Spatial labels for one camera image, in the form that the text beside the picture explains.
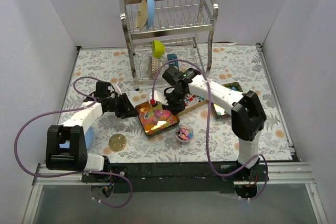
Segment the gold tin with lollipops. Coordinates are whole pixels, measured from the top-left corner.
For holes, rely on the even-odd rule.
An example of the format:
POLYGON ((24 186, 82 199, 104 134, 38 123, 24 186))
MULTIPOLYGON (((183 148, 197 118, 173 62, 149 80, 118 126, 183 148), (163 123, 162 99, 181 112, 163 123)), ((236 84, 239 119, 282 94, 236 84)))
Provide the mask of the gold tin with lollipops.
POLYGON ((184 98, 184 102, 185 109, 182 112, 178 113, 177 116, 183 116, 186 113, 189 113, 208 103, 208 101, 204 98, 192 94, 187 94, 184 98))

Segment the tin with gummy candies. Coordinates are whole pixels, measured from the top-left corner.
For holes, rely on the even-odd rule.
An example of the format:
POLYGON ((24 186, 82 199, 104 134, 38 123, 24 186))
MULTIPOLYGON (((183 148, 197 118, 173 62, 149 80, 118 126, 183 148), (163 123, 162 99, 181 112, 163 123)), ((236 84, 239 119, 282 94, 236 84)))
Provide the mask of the tin with gummy candies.
POLYGON ((139 113, 139 121, 148 139, 172 130, 180 123, 179 117, 162 109, 161 104, 153 107, 148 102, 144 102, 137 105, 135 109, 139 113))

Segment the gold round jar lid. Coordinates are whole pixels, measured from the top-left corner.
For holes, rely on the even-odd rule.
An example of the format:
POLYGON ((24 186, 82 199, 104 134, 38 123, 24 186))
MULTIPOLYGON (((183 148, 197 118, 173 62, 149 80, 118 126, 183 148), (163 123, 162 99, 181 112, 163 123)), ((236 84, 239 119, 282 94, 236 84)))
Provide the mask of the gold round jar lid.
POLYGON ((109 139, 109 148, 114 152, 119 152, 125 148, 127 139, 123 134, 114 134, 109 139))

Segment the clear glass jar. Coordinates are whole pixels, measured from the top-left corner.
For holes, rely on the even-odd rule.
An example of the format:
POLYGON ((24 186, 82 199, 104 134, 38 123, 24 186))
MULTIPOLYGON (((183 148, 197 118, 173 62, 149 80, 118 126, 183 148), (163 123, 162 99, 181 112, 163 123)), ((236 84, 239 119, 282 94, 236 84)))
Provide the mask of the clear glass jar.
POLYGON ((175 138, 181 145, 189 144, 194 137, 194 130, 188 124, 180 124, 175 130, 175 138))

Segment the tin with star candies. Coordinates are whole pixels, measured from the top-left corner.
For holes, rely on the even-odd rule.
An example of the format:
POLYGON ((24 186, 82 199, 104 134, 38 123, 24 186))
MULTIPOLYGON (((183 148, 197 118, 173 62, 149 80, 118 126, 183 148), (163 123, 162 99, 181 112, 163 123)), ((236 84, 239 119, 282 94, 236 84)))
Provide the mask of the tin with star candies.
MULTIPOLYGON (((240 84, 238 82, 232 82, 232 83, 227 83, 227 84, 223 84, 223 86, 227 89, 236 91, 236 92, 242 92, 242 88, 240 86, 240 84)), ((224 98, 222 98, 222 100, 227 99, 228 102, 231 101, 230 95, 228 93, 228 91, 225 92, 224 94, 224 98)), ((230 117, 230 114, 228 114, 225 109, 223 109, 221 106, 218 106, 217 104, 211 103, 211 109, 212 109, 212 113, 213 116, 215 118, 215 120, 222 120, 225 118, 230 117)))

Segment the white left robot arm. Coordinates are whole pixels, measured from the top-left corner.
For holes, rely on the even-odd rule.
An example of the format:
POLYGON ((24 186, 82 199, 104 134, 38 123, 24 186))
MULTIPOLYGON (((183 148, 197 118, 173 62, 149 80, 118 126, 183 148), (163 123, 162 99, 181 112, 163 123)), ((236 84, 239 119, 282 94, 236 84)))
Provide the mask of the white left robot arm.
POLYGON ((108 181, 112 170, 104 164, 105 157, 89 154, 86 145, 86 133, 106 112, 112 112, 120 119, 139 115, 119 88, 108 82, 96 82, 96 90, 84 100, 81 110, 61 125, 49 127, 46 167, 49 170, 93 171, 98 181, 108 181))

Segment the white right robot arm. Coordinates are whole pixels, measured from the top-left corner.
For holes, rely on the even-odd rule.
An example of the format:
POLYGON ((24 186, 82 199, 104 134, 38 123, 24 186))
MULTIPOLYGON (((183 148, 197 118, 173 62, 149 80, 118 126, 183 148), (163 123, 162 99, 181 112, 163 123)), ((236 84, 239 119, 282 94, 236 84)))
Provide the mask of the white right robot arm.
POLYGON ((225 110, 231 117, 233 133, 238 137, 239 154, 237 159, 238 176, 251 180, 257 174, 259 165, 258 143, 264 128, 266 114, 258 95, 253 91, 242 93, 210 81, 200 71, 189 68, 184 72, 169 67, 163 79, 171 86, 172 92, 164 92, 162 108, 177 115, 185 110, 184 97, 192 94, 208 100, 225 110))

